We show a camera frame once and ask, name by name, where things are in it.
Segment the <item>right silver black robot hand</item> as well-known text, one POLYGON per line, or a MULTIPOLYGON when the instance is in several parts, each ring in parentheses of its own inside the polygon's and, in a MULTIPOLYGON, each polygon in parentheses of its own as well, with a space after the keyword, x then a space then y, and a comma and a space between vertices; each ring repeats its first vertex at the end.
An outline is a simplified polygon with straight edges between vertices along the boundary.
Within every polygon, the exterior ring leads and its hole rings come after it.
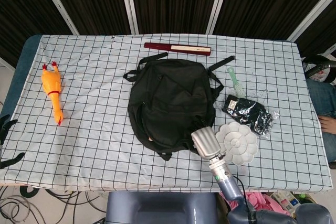
POLYGON ((211 160, 221 153, 221 147, 212 127, 198 115, 193 122, 193 129, 195 131, 191 133, 191 137, 199 156, 203 159, 211 160))

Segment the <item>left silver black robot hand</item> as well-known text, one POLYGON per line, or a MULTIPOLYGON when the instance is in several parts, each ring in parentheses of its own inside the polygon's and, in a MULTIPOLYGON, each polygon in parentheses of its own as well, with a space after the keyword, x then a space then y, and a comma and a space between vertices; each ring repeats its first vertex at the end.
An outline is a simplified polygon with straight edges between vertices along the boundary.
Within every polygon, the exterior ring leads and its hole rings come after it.
MULTIPOLYGON (((9 114, 1 117, 1 157, 2 157, 3 145, 8 135, 8 131, 13 125, 17 123, 17 120, 11 120, 7 122, 8 119, 9 119, 9 114)), ((1 161, 1 169, 4 169, 6 167, 9 167, 11 165, 18 163, 24 158, 24 156, 25 156, 25 153, 21 152, 15 158, 1 161)))

